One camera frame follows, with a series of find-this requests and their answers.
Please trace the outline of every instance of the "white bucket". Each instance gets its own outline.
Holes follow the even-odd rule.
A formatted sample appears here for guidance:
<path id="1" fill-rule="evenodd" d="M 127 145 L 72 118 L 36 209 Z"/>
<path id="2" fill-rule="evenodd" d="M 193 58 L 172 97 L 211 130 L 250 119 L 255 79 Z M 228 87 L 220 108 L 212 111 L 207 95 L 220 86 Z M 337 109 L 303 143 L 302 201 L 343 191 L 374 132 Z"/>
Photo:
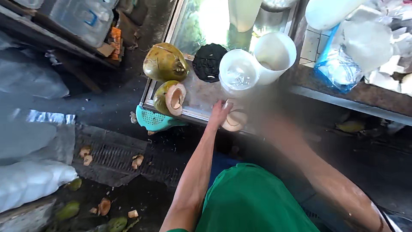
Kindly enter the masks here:
<path id="1" fill-rule="evenodd" d="M 258 85 L 267 85 L 277 80 L 296 61 L 296 46 L 284 33 L 271 32 L 260 37 L 253 51 L 258 61 Z"/>
<path id="2" fill-rule="evenodd" d="M 230 97 L 242 97 L 259 79 L 259 63 L 249 53 L 235 49 L 226 53 L 219 66 L 219 80 Z"/>

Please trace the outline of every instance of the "opened coconut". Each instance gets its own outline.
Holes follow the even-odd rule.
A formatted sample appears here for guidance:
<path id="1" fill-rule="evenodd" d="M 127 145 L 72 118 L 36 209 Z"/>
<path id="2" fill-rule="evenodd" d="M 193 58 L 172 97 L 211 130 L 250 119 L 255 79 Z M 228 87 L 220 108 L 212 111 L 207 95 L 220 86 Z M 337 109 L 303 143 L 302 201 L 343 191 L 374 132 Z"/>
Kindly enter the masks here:
<path id="1" fill-rule="evenodd" d="M 241 130 L 248 122 L 248 115 L 244 112 L 243 107 L 233 98 L 227 99 L 223 108 L 226 108 L 229 103 L 233 103 L 233 108 L 227 115 L 222 127 L 232 132 Z"/>
<path id="2" fill-rule="evenodd" d="M 164 115 L 179 116 L 183 112 L 185 97 L 186 89 L 183 84 L 170 80 L 161 85 L 154 94 L 154 107 Z"/>
<path id="3" fill-rule="evenodd" d="M 157 81 L 169 80 L 183 81 L 189 73 L 182 52 L 170 43 L 153 45 L 143 62 L 145 74 Z"/>

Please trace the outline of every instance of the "glass counter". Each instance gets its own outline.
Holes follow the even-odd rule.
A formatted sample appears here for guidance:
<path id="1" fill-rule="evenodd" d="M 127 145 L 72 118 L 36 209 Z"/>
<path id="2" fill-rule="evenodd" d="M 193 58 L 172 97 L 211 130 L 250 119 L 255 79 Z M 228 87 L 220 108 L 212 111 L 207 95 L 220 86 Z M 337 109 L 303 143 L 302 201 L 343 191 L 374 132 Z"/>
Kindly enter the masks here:
<path id="1" fill-rule="evenodd" d="M 220 44 L 228 51 L 243 49 L 252 53 L 259 38 L 267 33 L 280 31 L 289 35 L 296 5 L 279 13 L 267 12 L 262 8 L 254 26 L 240 33 L 229 21 L 228 0 L 177 0 L 176 9 L 170 19 L 164 42 L 176 46 L 189 61 L 197 50 L 206 44 Z M 190 73 L 182 83 L 187 95 L 183 103 L 182 118 L 207 123 L 213 104 L 226 99 L 219 82 L 206 83 L 198 79 L 190 65 Z M 161 85 L 149 80 L 145 91 L 145 109 L 155 111 L 153 95 Z"/>

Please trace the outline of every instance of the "forearm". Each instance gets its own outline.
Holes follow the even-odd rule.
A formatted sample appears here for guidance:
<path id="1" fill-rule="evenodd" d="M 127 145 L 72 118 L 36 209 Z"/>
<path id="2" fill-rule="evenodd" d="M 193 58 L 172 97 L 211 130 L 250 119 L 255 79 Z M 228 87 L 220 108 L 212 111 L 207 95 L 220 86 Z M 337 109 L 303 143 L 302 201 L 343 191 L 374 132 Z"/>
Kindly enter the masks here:
<path id="1" fill-rule="evenodd" d="M 368 196 L 319 157 L 303 140 L 282 152 L 303 172 L 316 192 L 332 203 L 346 220 L 370 231 L 390 231 Z"/>
<path id="2" fill-rule="evenodd" d="M 216 128 L 206 127 L 180 178 L 172 207 L 201 207 L 210 178 L 216 131 Z"/>
<path id="3" fill-rule="evenodd" d="M 210 178 L 216 131 L 217 128 L 206 127 L 183 171 L 160 232 L 178 228 L 194 230 Z"/>

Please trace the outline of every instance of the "teal basket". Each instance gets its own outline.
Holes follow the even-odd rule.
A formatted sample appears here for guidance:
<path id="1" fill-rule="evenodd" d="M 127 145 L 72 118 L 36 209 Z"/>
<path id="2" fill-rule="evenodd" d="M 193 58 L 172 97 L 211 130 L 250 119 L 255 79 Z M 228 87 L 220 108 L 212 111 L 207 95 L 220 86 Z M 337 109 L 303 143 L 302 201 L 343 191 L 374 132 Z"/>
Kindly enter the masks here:
<path id="1" fill-rule="evenodd" d="M 167 130 L 170 127 L 178 125 L 187 125 L 187 123 L 174 119 L 172 117 L 151 112 L 149 110 L 142 109 L 140 106 L 136 107 L 137 122 L 140 126 L 144 126 L 146 130 L 158 132 L 161 130 Z"/>

